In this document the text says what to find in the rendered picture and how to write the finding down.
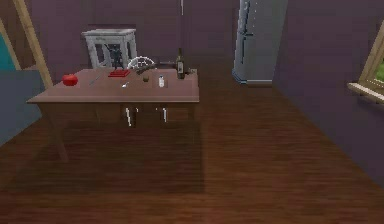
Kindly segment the brown wooden table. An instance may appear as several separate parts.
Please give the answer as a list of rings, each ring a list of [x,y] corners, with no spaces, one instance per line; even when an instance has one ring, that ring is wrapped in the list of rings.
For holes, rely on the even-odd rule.
[[[90,111],[100,122],[102,114],[111,111],[116,121],[125,120],[128,124],[126,107],[137,107],[139,111],[149,107],[162,111],[186,108],[188,118],[195,117],[195,108],[200,102],[197,74],[178,79],[174,69],[150,69],[140,75],[131,71],[126,77],[111,78],[110,72],[109,68],[83,69],[76,73],[78,83],[75,86],[58,83],[28,100],[39,107],[48,122],[63,161],[68,160],[68,154],[57,122],[60,115],[76,119],[81,112]],[[101,77],[89,86],[99,75]],[[164,87],[159,87],[160,75],[164,77]],[[149,77],[149,81],[143,82],[143,77]],[[129,82],[128,86],[122,88],[126,82]]]

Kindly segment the grey fridge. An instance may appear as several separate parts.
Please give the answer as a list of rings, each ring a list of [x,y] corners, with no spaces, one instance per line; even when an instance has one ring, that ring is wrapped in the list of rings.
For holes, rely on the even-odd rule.
[[[271,86],[288,0],[240,0],[232,75],[241,84]]]

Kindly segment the dark wine bottle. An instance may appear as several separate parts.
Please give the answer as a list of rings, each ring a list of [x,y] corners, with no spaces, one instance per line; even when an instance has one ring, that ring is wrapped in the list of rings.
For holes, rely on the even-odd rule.
[[[182,48],[178,48],[176,67],[177,67],[178,79],[184,79],[185,78],[185,72],[184,72],[184,58],[183,58],[183,54],[182,54]]]

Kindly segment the red tomato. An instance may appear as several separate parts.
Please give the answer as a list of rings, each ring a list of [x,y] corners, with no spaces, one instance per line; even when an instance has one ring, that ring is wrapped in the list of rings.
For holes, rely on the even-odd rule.
[[[62,77],[62,82],[65,86],[75,86],[78,83],[78,78],[75,74],[66,74]]]

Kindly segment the tan framed window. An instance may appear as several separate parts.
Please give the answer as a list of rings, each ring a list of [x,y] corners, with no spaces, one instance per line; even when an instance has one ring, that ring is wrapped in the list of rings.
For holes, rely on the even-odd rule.
[[[347,84],[349,90],[365,96],[376,104],[384,104],[384,82],[376,79],[384,60],[384,20],[368,54],[362,73],[357,81]]]

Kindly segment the dark statue on red base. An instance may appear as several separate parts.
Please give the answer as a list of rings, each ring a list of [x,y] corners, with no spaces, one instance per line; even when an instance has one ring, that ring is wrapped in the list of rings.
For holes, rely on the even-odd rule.
[[[110,77],[126,77],[130,71],[126,69],[122,63],[122,52],[117,45],[109,48],[113,59],[114,70],[109,74]]]

